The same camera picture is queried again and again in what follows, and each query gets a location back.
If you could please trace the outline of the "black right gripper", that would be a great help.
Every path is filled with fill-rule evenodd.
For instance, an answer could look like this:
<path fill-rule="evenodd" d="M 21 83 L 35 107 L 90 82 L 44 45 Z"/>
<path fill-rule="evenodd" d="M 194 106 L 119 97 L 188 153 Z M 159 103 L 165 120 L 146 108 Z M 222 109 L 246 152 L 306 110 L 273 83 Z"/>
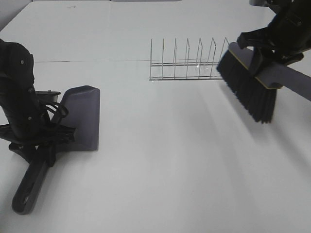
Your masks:
<path fill-rule="evenodd" d="M 289 66 L 304 58 L 304 52 L 311 49 L 311 24 L 270 23 L 267 27 L 243 32 L 237 39 L 241 49 L 253 47 L 248 72 L 256 77 L 263 65 L 270 62 Z"/>

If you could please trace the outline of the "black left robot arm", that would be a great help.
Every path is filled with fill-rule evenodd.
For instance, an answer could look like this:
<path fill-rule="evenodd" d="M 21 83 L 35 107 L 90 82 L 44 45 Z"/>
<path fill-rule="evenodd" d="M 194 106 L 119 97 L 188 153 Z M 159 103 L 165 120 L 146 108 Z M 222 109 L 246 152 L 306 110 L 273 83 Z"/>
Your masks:
<path fill-rule="evenodd" d="M 47 148 L 44 160 L 52 167 L 57 144 L 73 140 L 74 129 L 61 125 L 69 114 L 64 105 L 48 92 L 36 92 L 33 69 L 34 57 L 23 45 L 0 42 L 0 107 L 8 121 L 0 137 L 28 162 L 35 149 Z"/>

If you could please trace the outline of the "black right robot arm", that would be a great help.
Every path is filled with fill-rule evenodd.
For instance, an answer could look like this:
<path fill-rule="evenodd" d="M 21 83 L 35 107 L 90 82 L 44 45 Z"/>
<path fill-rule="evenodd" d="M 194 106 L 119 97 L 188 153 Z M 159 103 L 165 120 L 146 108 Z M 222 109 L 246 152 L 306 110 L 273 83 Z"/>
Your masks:
<path fill-rule="evenodd" d="M 264 6 L 276 15 L 267 27 L 243 32 L 237 39 L 240 49 L 255 49 L 249 72 L 260 73 L 271 62 L 290 65 L 311 49 L 311 2 L 309 0 L 266 0 Z"/>

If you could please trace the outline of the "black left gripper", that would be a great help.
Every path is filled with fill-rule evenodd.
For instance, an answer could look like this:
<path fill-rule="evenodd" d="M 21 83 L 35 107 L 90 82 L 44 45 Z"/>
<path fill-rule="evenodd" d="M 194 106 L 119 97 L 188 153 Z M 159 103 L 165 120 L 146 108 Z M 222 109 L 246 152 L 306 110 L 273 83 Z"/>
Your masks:
<path fill-rule="evenodd" d="M 53 167 L 58 145 L 74 141 L 75 128 L 64 126 L 68 109 L 57 101 L 58 91 L 3 89 L 0 106 L 8 123 L 1 125 L 0 137 L 10 142 L 9 150 L 18 155 L 36 155 L 47 148 L 46 163 Z"/>

